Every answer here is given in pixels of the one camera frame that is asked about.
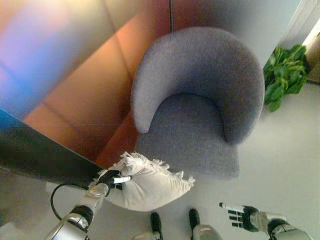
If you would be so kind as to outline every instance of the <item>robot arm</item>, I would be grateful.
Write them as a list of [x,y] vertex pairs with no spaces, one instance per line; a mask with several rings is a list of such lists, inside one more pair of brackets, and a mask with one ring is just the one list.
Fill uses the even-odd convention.
[[229,219],[235,221],[232,223],[234,227],[264,232],[270,240],[313,240],[306,232],[291,226],[283,215],[260,211],[252,206],[226,205],[222,202],[219,205],[231,214]]
[[91,187],[58,225],[47,235],[45,240],[89,240],[88,228],[100,209],[104,198],[112,185],[132,179],[131,176],[119,176],[119,171],[110,170],[101,176],[96,185]]

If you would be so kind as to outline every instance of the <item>armchair seat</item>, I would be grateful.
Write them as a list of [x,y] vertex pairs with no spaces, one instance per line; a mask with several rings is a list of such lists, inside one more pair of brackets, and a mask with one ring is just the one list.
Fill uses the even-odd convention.
[[172,171],[197,170],[219,179],[239,174],[237,147],[226,142],[217,107],[199,95],[177,94],[164,100],[148,133],[139,135],[135,150],[166,161]]

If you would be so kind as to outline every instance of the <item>white pillow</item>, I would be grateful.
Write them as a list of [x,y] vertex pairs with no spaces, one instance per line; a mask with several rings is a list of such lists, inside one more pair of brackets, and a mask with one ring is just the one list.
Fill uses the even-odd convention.
[[148,160],[143,155],[125,152],[122,159],[108,170],[119,170],[132,180],[113,188],[106,199],[125,209],[147,212],[160,208],[188,192],[194,178],[183,179],[184,172],[171,173],[169,165],[160,160]]

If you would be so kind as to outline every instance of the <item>gray armchair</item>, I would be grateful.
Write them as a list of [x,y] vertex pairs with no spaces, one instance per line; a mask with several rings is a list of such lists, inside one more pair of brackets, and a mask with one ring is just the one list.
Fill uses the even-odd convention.
[[133,83],[135,150],[172,170],[235,178],[237,145],[253,130],[264,91],[257,58],[231,33],[191,27],[165,35]]

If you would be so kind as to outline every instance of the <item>orange wall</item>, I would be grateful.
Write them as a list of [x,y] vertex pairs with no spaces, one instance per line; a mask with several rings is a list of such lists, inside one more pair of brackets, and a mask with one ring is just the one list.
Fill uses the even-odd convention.
[[[24,119],[92,161],[99,156],[103,166],[108,165],[104,160],[110,162],[120,155],[111,151],[117,149],[119,140],[127,146],[119,148],[121,151],[134,147],[137,133],[133,124],[129,128],[128,120],[123,123],[130,111],[133,78],[148,46],[170,31],[167,1],[136,1],[136,12],[125,1],[113,2],[107,0],[104,5],[105,27],[110,27],[113,35]],[[122,9],[120,16],[114,12],[118,9]]]

